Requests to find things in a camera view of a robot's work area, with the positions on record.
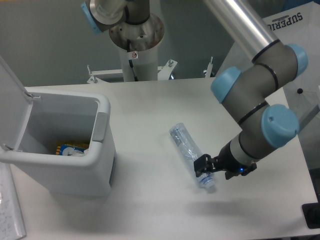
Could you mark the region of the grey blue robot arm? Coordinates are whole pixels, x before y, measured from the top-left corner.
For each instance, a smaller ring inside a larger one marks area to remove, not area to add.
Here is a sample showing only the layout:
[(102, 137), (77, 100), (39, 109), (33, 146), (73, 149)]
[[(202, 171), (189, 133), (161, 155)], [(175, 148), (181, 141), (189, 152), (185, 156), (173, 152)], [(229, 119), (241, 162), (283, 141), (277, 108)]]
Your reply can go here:
[[(223, 171), (226, 179), (246, 176), (257, 162), (286, 145), (300, 131), (294, 112), (269, 105), (266, 98), (296, 79), (308, 66), (305, 50), (283, 44), (252, 7), (241, 0), (207, 0), (206, 6), (252, 62), (241, 71), (230, 67), (211, 84), (211, 91), (241, 132), (218, 156), (204, 154), (193, 163), (196, 176)], [(156, 81), (158, 59), (152, 55), (164, 36), (162, 21), (147, 0), (87, 0), (81, 9), (91, 29), (108, 32), (120, 49), (126, 82)]]

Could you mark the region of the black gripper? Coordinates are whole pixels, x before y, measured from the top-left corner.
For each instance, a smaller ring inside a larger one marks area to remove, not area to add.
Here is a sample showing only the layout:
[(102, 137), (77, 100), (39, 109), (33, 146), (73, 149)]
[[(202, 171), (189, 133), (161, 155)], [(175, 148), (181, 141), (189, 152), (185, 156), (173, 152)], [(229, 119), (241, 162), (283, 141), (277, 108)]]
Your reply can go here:
[(225, 179), (230, 180), (253, 172), (257, 169), (257, 163), (255, 158), (244, 152), (238, 139), (232, 139), (221, 149), (218, 156), (203, 154), (193, 162), (193, 167), (197, 178), (204, 173), (225, 171)]

